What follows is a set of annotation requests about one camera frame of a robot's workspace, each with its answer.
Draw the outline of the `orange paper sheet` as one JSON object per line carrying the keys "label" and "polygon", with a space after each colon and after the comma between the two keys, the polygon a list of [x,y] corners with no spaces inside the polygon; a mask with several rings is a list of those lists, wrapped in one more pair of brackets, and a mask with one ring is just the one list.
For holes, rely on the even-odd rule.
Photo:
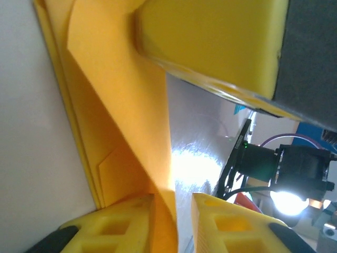
{"label": "orange paper sheet", "polygon": [[177,253],[165,72],[136,50],[146,0],[33,0],[95,205],[154,196],[151,253]]}

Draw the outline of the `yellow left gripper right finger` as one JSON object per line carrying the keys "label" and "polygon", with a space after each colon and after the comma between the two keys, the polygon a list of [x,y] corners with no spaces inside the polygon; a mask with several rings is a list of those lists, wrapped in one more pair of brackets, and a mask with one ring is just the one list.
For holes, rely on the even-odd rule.
{"label": "yellow left gripper right finger", "polygon": [[192,226],[195,253],[316,253],[284,222],[201,192]]}

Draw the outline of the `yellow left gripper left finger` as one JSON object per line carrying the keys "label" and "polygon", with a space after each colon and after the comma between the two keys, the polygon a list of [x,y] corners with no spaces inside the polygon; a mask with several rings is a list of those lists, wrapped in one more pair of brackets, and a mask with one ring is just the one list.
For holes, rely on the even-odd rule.
{"label": "yellow left gripper left finger", "polygon": [[61,225],[26,253],[151,253],[154,196],[136,197]]}

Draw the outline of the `aluminium rail frame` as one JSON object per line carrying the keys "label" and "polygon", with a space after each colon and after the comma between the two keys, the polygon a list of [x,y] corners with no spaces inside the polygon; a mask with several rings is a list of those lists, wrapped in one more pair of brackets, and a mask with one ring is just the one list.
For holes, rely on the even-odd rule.
{"label": "aluminium rail frame", "polygon": [[319,228],[322,235],[337,241],[337,202],[323,208],[313,221],[312,226]]}

